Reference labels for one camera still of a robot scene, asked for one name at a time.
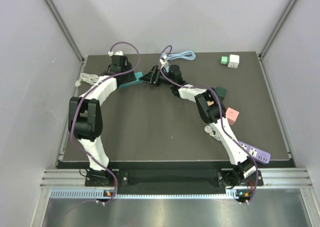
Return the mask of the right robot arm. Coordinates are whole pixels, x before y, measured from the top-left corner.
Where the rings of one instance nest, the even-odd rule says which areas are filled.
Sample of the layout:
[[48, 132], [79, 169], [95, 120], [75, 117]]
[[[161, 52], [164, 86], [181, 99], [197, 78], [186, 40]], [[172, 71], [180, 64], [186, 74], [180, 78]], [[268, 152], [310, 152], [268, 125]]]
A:
[[154, 65], [150, 72], [140, 80], [144, 83], [160, 86], [170, 86], [174, 96], [196, 104], [202, 121], [207, 124], [209, 133], [217, 136], [224, 146], [229, 161], [235, 168], [232, 170], [233, 179], [239, 185], [245, 185], [254, 177], [253, 188], [259, 183], [258, 165], [250, 152], [243, 148], [233, 133], [227, 120], [226, 109], [215, 89], [196, 87], [187, 83], [178, 65], [159, 67]]

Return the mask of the dark green cube adapter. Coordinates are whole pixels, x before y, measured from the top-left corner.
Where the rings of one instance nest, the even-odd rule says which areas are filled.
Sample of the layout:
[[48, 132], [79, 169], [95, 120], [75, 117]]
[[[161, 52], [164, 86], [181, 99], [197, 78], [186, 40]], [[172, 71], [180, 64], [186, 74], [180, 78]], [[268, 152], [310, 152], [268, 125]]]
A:
[[227, 95], [227, 89], [217, 86], [215, 89], [218, 97], [220, 98], [221, 101], [223, 101]]

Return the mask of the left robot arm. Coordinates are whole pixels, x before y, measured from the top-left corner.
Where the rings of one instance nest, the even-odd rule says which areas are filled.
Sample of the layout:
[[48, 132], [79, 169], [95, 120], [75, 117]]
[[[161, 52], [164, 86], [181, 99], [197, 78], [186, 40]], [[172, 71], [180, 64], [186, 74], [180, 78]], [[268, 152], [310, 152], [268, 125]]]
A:
[[108, 186], [114, 174], [107, 168], [110, 159], [101, 140], [103, 118], [101, 105], [119, 86], [134, 82], [132, 64], [122, 51], [111, 52], [111, 64], [84, 94], [69, 100], [68, 130], [72, 141], [77, 139], [89, 159], [87, 186]]

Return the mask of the white cube adapter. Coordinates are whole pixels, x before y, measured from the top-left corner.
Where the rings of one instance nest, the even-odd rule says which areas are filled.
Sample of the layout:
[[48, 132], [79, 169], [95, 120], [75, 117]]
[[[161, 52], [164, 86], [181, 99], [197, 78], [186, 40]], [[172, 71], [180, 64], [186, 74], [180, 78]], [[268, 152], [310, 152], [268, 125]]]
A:
[[227, 67], [236, 69], [238, 68], [239, 64], [240, 64], [240, 56], [237, 54], [230, 54], [228, 57]]

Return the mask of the pink cube plug adapter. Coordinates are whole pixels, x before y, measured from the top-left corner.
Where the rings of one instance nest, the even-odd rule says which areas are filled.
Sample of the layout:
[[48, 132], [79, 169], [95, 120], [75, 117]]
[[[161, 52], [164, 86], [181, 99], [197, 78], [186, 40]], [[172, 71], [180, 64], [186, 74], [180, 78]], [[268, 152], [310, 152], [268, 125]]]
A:
[[226, 115], [226, 118], [227, 118], [230, 126], [235, 124], [235, 122], [237, 121], [237, 118], [239, 117], [239, 114], [240, 114], [239, 111], [237, 111], [231, 107], [227, 108], [225, 115]]

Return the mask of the purple power strip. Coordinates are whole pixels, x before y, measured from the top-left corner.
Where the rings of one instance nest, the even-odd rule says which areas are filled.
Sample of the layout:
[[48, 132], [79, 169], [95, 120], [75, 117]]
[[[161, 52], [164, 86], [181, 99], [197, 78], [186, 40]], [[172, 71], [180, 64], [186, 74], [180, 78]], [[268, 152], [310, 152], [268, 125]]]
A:
[[243, 149], [248, 151], [250, 155], [259, 163], [268, 164], [270, 162], [270, 159], [271, 159], [270, 153], [265, 152], [257, 147], [254, 147], [242, 141], [239, 141], [239, 144]]

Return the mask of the orange cube adapter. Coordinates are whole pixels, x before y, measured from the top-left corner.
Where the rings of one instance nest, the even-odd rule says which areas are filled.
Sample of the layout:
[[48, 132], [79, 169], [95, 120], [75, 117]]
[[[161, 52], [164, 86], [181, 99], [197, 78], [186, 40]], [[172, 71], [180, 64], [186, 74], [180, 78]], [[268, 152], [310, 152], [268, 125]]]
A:
[[207, 101], [208, 106], [212, 106], [215, 102], [214, 101]]

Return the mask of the teal power strip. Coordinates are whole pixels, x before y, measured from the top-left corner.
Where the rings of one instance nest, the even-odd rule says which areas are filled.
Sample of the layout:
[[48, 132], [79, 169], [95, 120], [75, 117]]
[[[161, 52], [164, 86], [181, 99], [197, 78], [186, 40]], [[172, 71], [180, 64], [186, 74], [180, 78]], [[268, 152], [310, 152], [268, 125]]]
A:
[[129, 87], [129, 86], [133, 86], [133, 85], [137, 85], [137, 84], [142, 84], [143, 82], [140, 80], [140, 78], [143, 77], [143, 73], [142, 72], [136, 72], [134, 75], [135, 75], [135, 80], [134, 81], [122, 84], [118, 88], [121, 89], [121, 88]]

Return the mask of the small green cube adapter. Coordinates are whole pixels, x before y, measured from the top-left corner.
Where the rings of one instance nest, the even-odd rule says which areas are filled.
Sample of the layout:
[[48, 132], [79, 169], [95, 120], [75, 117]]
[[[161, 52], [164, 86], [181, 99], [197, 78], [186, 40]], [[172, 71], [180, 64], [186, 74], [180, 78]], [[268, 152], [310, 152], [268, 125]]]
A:
[[228, 65], [229, 64], [229, 57], [228, 56], [222, 56], [221, 60], [220, 60], [220, 63], [222, 65]]

